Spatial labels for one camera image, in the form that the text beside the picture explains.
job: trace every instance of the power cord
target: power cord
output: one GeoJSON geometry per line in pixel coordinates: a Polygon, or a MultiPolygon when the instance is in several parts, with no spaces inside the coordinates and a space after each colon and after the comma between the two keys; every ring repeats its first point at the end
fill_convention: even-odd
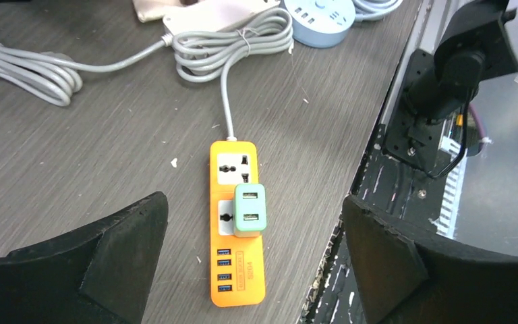
{"type": "Polygon", "coordinates": [[[163,47],[172,46],[177,73],[189,82],[208,82],[221,77],[221,98],[228,140],[237,140],[227,96],[227,74],[232,65],[249,55],[286,51],[293,44],[292,18],[288,11],[268,9],[235,32],[183,32],[161,40],[123,61],[88,65],[58,53],[34,53],[10,49],[0,43],[0,78],[53,105],[65,107],[82,87],[78,71],[108,73],[127,68],[163,47]]]}
{"type": "Polygon", "coordinates": [[[229,69],[249,55],[269,55],[288,50],[293,44],[292,24],[289,12],[275,7],[260,13],[235,32],[183,32],[173,38],[179,76],[197,83],[221,77],[227,140],[237,140],[227,96],[229,69]]]}
{"type": "Polygon", "coordinates": [[[381,20],[393,13],[403,0],[352,0],[356,9],[356,22],[381,20]]]}

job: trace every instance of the white power strip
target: white power strip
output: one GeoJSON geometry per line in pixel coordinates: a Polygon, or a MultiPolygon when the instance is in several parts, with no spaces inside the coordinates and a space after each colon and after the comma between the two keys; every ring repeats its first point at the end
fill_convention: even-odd
{"type": "Polygon", "coordinates": [[[279,5],[279,0],[205,0],[178,7],[164,18],[166,32],[224,32],[247,24],[253,17],[279,5]]]}

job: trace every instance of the beige object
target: beige object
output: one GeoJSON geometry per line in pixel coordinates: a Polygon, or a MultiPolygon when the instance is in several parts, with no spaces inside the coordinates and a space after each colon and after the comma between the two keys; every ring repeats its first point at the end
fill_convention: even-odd
{"type": "Polygon", "coordinates": [[[171,10],[183,7],[179,0],[133,0],[133,2],[141,22],[162,19],[171,10]]]}

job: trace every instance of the power outlet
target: power outlet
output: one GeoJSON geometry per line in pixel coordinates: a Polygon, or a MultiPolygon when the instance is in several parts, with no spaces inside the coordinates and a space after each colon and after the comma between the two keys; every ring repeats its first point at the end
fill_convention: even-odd
{"type": "Polygon", "coordinates": [[[233,231],[233,200],[220,200],[219,210],[219,235],[235,235],[233,231]]]}
{"type": "Polygon", "coordinates": [[[251,183],[250,157],[247,154],[220,153],[217,155],[217,182],[226,184],[251,183]]]}

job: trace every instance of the cable strain relief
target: cable strain relief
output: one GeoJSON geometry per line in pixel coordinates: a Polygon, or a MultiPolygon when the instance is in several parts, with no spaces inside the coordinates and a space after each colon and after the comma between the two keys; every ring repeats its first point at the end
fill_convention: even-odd
{"type": "Polygon", "coordinates": [[[164,44],[166,45],[166,47],[170,47],[173,42],[173,35],[168,33],[168,34],[162,36],[162,41],[164,41],[164,44]]]}

